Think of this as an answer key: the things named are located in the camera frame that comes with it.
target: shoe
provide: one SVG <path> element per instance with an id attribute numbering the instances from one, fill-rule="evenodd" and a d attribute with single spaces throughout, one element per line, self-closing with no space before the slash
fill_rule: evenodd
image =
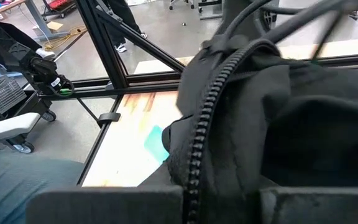
<path id="1" fill-rule="evenodd" d="M 120 53 L 123 53 L 125 51 L 127 51 L 127 48 L 125 47 L 124 44 L 120 44 L 119 46 L 114 46 L 116 48 L 116 50 Z"/>
<path id="2" fill-rule="evenodd" d="M 147 39 L 147 34 L 146 34 L 145 32 L 141 32 L 140 35 L 141 35 L 143 38 Z"/>
<path id="3" fill-rule="evenodd" d="M 35 53 L 37 53 L 37 55 L 41 56 L 43 59 L 46 60 L 51 60 L 56 56 L 54 52 L 48 52 L 44 49 L 37 49 Z"/>
<path id="4" fill-rule="evenodd" d="M 349 16 L 350 16 L 352 19 L 358 19 L 357 11 L 353 11 L 353 12 L 349 13 Z"/>

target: black clamp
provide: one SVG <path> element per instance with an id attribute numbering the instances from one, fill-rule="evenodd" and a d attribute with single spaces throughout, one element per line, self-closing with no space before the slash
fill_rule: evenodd
<path id="1" fill-rule="evenodd" d="M 104 113 L 99 116 L 98 119 L 98 125 L 101 128 L 102 125 L 119 121 L 119 118 L 121 117 L 120 113 Z"/>

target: wire basket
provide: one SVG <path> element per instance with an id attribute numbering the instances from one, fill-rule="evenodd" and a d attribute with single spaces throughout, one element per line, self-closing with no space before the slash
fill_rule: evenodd
<path id="1" fill-rule="evenodd" d="M 25 93 L 17 82 L 7 76 L 0 77 L 0 113 L 3 114 L 25 99 Z"/>

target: white chair armrest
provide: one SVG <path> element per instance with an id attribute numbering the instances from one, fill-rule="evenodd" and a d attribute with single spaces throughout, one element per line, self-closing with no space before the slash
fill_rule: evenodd
<path id="1" fill-rule="evenodd" d="M 0 121 L 0 141 L 29 133 L 40 117 L 37 113 L 26 113 Z"/>

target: desk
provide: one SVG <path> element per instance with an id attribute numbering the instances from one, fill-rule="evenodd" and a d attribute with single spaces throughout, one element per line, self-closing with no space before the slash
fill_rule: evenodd
<path id="1" fill-rule="evenodd" d="M 38 27 L 45 33 L 45 35 L 48 37 L 48 39 L 52 40 L 52 39 L 56 39 L 56 38 L 61 38 L 68 34 L 68 32 L 59 32 L 59 33 L 55 33 L 55 34 L 51 33 L 51 31 L 47 27 L 46 22 L 42 19 L 42 16 L 40 15 L 40 12 L 38 11 L 37 6 L 35 6 L 35 4 L 32 0 L 16 0 L 16 1 L 10 3 L 9 5 L 0 7 L 0 13 L 5 12 L 9 9 L 12 9 L 13 7 L 18 6 L 22 3 L 24 3 L 27 6 L 32 17 L 34 18 L 35 22 L 37 23 Z M 35 39 L 41 40 L 41 41 L 46 40 L 46 38 L 44 36 L 39 36 Z"/>
<path id="2" fill-rule="evenodd" d="M 315 45 L 282 47 L 285 58 L 309 58 Z M 358 40 L 328 43 L 322 57 L 358 54 Z M 191 57 L 179 58 L 186 64 Z M 135 73 L 170 70 L 157 60 L 140 62 Z M 139 185 L 158 168 L 144 147 L 154 126 L 165 128 L 181 114 L 175 91 L 125 95 L 117 109 L 118 122 L 111 123 L 82 184 L 83 187 Z"/>

